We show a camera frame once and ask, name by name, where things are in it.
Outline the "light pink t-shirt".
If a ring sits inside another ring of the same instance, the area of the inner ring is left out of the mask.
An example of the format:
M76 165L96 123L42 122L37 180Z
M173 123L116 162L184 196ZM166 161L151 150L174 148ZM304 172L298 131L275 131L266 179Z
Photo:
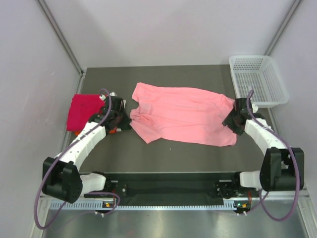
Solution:
M223 94L139 82L132 99L138 107L130 113L131 126L147 144L161 138L218 147L237 141L222 124L233 108L233 100Z

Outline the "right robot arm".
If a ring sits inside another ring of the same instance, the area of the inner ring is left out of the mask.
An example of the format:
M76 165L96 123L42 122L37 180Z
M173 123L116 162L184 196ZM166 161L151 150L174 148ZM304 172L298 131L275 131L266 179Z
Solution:
M246 133L264 155L261 169L254 172L236 172L232 192L243 196L249 188L265 191L295 191L304 187L304 152L301 148L287 148L275 135L260 113L250 116L247 98L235 99L233 109L223 121L237 135Z

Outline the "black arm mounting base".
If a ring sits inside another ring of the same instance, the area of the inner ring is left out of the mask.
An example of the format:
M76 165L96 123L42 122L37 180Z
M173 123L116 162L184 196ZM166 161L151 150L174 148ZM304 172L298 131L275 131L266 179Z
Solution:
M145 199L149 203L177 202L168 196L203 195L211 199L247 196L254 188L240 185L235 173L112 173L106 174L103 190L92 191L85 197L101 197L103 192L119 195L126 203L130 199Z

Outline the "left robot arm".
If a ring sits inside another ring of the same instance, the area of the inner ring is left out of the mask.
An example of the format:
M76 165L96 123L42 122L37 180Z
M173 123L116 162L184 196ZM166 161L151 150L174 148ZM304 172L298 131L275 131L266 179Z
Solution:
M103 197L111 194L112 184L104 174L79 173L83 162L101 140L110 133L131 129L131 119L125 109L126 100L118 96L102 96L101 99L104 107L89 118L71 144L56 157L44 160L43 194L68 203L74 203L80 196L94 191Z

